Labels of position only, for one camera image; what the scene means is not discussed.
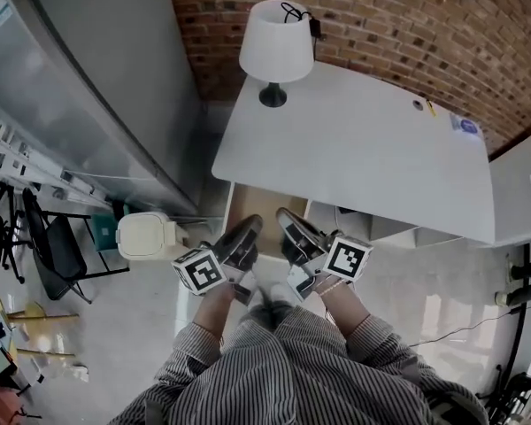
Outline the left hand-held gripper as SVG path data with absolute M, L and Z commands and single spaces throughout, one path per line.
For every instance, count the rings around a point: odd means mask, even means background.
M 204 296 L 224 283 L 230 283 L 235 299 L 248 305 L 255 294 L 253 264 L 258 257 L 256 240 L 263 219 L 252 214 L 226 231 L 215 244 L 189 248 L 176 244 L 171 249 L 171 263 L 185 288 Z

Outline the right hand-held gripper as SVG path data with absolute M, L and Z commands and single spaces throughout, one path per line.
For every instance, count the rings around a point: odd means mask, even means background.
M 344 235 L 326 234 L 285 207 L 276 212 L 284 237 L 281 252 L 290 264 L 287 283 L 305 301 L 327 279 L 354 283 L 363 274 L 373 247 Z

